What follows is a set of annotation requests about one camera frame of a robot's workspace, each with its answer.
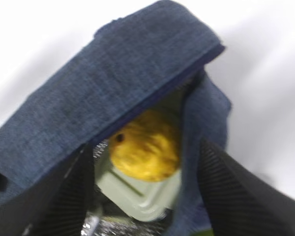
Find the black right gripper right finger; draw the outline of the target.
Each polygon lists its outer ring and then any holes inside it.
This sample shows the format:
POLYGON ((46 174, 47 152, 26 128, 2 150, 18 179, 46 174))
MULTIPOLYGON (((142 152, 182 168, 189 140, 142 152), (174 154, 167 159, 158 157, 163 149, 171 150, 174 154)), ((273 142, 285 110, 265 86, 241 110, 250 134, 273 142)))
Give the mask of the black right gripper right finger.
POLYGON ((202 139, 198 186, 216 236, 295 236, 295 200, 202 139))

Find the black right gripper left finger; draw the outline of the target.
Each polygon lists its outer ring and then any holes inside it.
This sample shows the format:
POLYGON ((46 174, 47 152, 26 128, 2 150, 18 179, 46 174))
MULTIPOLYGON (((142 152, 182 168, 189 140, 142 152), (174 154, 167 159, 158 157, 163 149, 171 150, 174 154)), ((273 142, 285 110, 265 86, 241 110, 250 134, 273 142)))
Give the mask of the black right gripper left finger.
POLYGON ((85 144, 36 185, 0 206, 0 236, 79 236, 93 187, 93 150, 85 144))

